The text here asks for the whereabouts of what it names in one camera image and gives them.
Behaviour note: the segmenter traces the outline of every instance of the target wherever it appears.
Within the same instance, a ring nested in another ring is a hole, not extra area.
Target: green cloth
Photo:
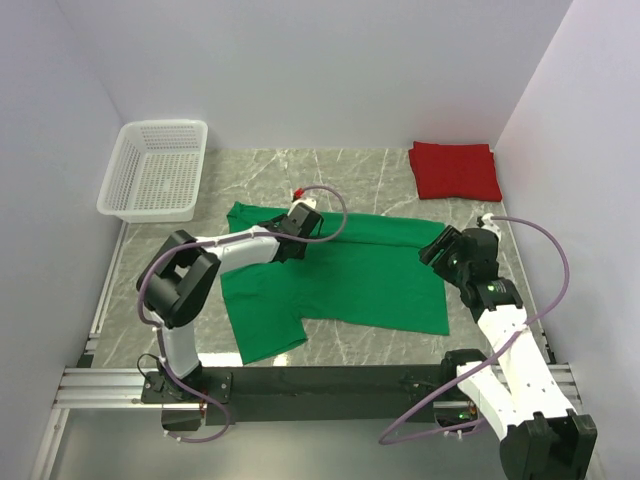
[[[286,213],[237,203],[227,214],[238,232]],[[323,213],[322,235],[340,213]],[[252,265],[222,275],[222,295],[247,364],[307,340],[302,318],[449,334],[444,282],[418,260],[418,249],[444,229],[413,218],[349,214],[342,234],[307,247],[304,260]]]

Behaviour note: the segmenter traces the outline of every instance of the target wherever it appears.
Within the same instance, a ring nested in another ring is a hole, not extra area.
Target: marble table top
[[[133,367],[141,353],[157,353],[155,335],[137,319],[135,281],[174,230],[194,236],[227,233],[226,214],[235,201],[285,207],[298,187],[324,183],[336,187],[352,212],[423,218],[458,229],[474,226],[478,215],[504,214],[501,203],[458,198],[419,200],[403,149],[221,150],[207,153],[194,219],[189,223],[132,224],[112,275],[103,309],[93,367]],[[321,211],[338,211],[330,194],[318,194]],[[525,306],[533,303],[510,228],[500,243],[501,274],[513,279]],[[447,285],[450,335],[387,330],[338,320],[303,320],[308,342],[252,365],[382,365],[440,363],[448,350],[490,347],[455,288]],[[539,325],[534,336],[545,351]],[[196,320],[196,347],[205,366],[241,365],[219,282]]]

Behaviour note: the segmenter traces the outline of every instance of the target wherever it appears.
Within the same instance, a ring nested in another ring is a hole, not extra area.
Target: red cloth
[[[438,145],[413,142],[409,163],[421,199],[460,197],[500,202],[489,145]]]

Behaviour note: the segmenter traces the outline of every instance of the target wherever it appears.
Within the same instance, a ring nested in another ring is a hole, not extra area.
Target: white plastic basket
[[[122,127],[102,182],[98,211],[129,223],[191,220],[207,131],[207,124],[198,120],[153,120]]]

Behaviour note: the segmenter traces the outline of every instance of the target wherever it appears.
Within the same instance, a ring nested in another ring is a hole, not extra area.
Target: cloth fold
[[[229,230],[238,232],[281,213],[286,210],[236,203],[227,215]],[[335,231],[342,214],[322,215],[323,234]],[[309,245],[304,260],[222,275],[243,363],[305,342],[302,318],[448,335],[444,282],[418,260],[418,250],[443,229],[426,220],[352,213],[338,238]]]
[[[460,197],[502,201],[489,145],[413,142],[409,163],[421,199]]]

